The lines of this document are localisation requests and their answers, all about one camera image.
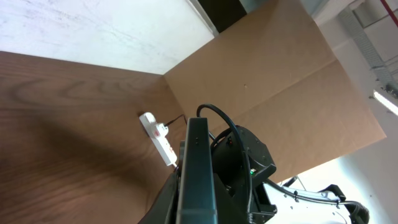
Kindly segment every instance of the pipe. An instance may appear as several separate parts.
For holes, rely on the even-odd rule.
[[[396,15],[394,14],[394,12],[391,10],[391,8],[388,5],[388,3],[386,2],[386,0],[380,0],[380,2],[381,2],[381,4],[383,4],[384,8],[386,8],[386,10],[387,10],[388,14],[390,15],[391,19],[394,21],[394,23],[398,27],[398,19],[397,19]]]

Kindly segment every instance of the fluorescent light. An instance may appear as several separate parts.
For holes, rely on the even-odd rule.
[[[392,96],[389,96],[388,93],[384,93],[384,92],[379,93],[376,90],[373,90],[373,96],[381,104],[383,104],[386,108],[388,108],[391,112],[393,112],[394,114],[396,114],[398,116],[398,106],[396,104],[394,104],[394,103],[396,103],[396,100]]]

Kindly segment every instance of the brown wooden surface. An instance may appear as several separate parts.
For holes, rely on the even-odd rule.
[[[137,223],[172,172],[144,111],[182,113],[164,77],[0,52],[0,223]]]

